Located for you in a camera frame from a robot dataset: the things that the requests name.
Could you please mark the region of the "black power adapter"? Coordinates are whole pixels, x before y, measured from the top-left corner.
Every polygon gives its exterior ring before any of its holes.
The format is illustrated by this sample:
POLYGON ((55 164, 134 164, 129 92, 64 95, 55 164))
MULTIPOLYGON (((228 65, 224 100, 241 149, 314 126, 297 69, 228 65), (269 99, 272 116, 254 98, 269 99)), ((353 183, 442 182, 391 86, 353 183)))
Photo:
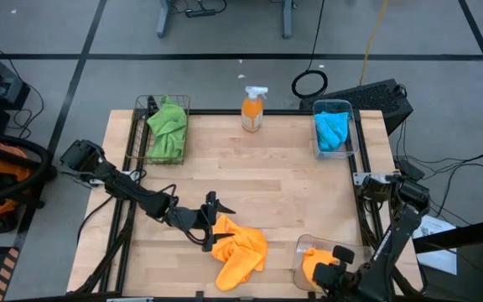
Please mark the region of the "black power adapter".
POLYGON ((406 159, 394 158, 393 162, 402 175, 413 181, 419 181, 425 176, 422 170, 410 164, 406 159))

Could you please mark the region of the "blue microfiber towel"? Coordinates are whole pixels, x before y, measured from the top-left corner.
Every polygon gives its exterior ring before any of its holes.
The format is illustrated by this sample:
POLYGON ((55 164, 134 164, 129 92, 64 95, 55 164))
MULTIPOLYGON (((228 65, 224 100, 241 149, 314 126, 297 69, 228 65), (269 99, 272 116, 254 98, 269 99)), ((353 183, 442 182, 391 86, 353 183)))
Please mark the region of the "blue microfiber towel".
POLYGON ((316 122, 318 122, 323 129, 328 128, 337 136, 339 140, 345 141, 348 135, 348 112, 322 112, 316 114, 314 117, 316 119, 316 122))
POLYGON ((317 124, 317 138, 319 150, 332 152, 338 149, 347 138, 347 127, 337 124, 317 124))

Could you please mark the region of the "orange and black vacuum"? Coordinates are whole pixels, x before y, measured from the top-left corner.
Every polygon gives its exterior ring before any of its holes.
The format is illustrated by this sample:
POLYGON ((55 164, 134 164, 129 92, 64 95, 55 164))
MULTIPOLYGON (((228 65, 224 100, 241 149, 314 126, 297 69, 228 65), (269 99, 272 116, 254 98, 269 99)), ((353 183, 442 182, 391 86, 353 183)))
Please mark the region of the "orange and black vacuum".
POLYGON ((0 233, 16 228, 21 205, 45 206, 34 191, 56 177, 52 160, 52 153, 36 143, 0 135, 0 233))

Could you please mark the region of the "black power strip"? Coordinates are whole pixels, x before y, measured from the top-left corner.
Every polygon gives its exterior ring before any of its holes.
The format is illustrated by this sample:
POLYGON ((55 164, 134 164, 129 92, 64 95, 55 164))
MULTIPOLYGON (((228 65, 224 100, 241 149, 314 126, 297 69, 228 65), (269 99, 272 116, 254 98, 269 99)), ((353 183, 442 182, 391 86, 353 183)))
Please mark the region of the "black power strip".
POLYGON ((186 9, 184 13, 187 18, 199 18, 199 17, 214 16, 217 14, 217 11, 213 9, 201 9, 201 10, 186 9))

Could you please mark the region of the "grey desk leg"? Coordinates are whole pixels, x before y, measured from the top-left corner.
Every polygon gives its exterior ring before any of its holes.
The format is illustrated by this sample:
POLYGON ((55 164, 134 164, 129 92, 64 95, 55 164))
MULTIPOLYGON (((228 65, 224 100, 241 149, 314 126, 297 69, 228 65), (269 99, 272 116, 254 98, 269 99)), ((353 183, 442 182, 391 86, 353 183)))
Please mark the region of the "grey desk leg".
POLYGON ((293 35, 293 0, 283 0, 283 38, 293 35))
POLYGON ((156 35, 159 38, 163 38, 167 32, 172 1, 173 0, 158 0, 160 7, 158 11, 156 35))

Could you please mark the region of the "orange microfiber towel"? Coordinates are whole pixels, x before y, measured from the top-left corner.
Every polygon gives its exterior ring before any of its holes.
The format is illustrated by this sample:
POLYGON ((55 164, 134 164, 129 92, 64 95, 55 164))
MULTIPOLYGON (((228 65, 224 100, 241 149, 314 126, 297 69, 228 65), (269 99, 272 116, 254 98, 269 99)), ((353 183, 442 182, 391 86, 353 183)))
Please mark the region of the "orange microfiber towel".
POLYGON ((317 249, 314 247, 309 248, 303 257, 302 270, 305 278, 311 284, 313 289, 320 291, 321 288, 314 281, 314 271, 318 263, 323 264, 338 264, 339 259, 335 258, 331 252, 324 249, 317 249))
POLYGON ((268 243, 256 228, 238 226, 228 216, 221 215, 213 226, 213 234, 229 234, 213 245, 212 256, 224 266, 216 277, 220 291, 230 291, 245 283, 253 271, 262 272, 267 260, 268 243))

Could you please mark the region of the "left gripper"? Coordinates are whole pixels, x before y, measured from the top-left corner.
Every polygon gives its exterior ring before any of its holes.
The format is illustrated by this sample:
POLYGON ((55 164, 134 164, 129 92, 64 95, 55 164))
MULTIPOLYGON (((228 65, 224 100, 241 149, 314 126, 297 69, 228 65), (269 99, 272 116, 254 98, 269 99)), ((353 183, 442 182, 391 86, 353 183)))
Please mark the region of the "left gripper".
POLYGON ((216 198, 215 191, 210 191, 206 195, 205 203, 197 210, 178 206, 178 202, 178 196, 171 200, 168 225, 181 230, 192 243, 201 246, 203 252, 210 252, 219 240, 233 236, 233 233, 213 234, 217 212, 236 214, 234 210, 221 204, 216 198))

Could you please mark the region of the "black computer case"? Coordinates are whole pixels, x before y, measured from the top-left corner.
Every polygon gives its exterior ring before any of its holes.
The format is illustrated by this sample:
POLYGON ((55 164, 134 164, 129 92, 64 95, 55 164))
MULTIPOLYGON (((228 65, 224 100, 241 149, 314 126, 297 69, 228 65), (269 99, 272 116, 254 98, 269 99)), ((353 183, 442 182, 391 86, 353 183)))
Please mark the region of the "black computer case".
POLYGON ((348 101, 356 110, 381 111, 390 135, 413 112, 407 96, 404 85, 389 79, 305 99, 299 103, 299 109, 309 110, 314 102, 323 99, 348 101))

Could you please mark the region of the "clear plastic bin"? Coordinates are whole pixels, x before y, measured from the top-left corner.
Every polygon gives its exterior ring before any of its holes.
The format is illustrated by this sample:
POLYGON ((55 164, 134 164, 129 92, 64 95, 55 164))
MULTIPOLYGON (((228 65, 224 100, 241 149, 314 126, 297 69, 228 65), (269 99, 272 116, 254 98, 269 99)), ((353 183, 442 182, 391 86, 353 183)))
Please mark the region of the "clear plastic bin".
POLYGON ((315 293, 323 294, 324 290, 321 289, 320 291, 317 291, 316 289, 313 289, 311 284, 304 276, 302 270, 304 253, 311 247, 324 249, 332 253, 333 248, 336 245, 347 247, 355 253, 353 264, 347 264, 346 267, 346 270, 349 272, 355 272, 363 263, 368 262, 373 254, 372 248, 369 246, 351 245, 304 234, 298 239, 295 248, 293 258, 293 283, 302 290, 314 291, 315 293))
POLYGON ((313 106, 313 147, 314 147, 314 156, 317 160, 326 160, 326 159, 343 159, 349 156, 355 155, 358 151, 358 134, 356 129, 356 120, 353 108, 348 101, 339 100, 339 99, 323 99, 314 102, 313 106), (317 138, 317 129, 316 125, 319 124, 316 122, 315 115, 328 112, 328 113, 340 113, 340 112, 348 112, 349 119, 348 119, 348 135, 345 142, 336 150, 332 152, 323 152, 319 150, 318 145, 318 138, 317 138))

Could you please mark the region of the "orange spray bottle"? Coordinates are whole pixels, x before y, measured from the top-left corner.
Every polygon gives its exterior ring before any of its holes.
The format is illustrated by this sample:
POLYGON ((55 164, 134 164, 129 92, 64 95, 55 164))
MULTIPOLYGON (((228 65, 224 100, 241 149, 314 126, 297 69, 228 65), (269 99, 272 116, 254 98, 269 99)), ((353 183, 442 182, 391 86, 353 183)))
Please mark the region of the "orange spray bottle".
POLYGON ((263 100, 268 88, 265 86, 247 86, 247 97, 241 106, 241 124, 248 132, 254 133, 262 126, 263 100))

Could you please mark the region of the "green microfiber towel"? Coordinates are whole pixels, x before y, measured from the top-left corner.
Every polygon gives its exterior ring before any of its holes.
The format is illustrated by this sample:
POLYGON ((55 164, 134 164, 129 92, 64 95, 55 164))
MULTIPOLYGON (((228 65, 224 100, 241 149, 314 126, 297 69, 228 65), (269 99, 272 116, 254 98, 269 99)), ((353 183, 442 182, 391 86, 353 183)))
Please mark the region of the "green microfiber towel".
POLYGON ((179 164, 184 159, 186 128, 153 135, 153 143, 147 152, 154 164, 179 164))
POLYGON ((186 134, 187 115, 184 108, 176 103, 170 96, 162 96, 160 108, 148 120, 154 137, 183 142, 186 134))

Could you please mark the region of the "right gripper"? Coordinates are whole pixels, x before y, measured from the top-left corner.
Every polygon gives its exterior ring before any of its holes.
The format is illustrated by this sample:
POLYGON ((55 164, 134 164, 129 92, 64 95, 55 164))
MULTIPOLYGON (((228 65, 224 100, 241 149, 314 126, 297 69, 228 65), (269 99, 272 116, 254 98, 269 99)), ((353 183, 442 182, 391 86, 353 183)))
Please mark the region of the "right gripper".
POLYGON ((329 296, 376 296, 377 287, 372 283, 375 262, 363 263, 355 272, 346 270, 353 264, 355 253, 347 247, 336 245, 332 255, 340 260, 338 264, 317 263, 313 281, 321 288, 328 288, 329 296))

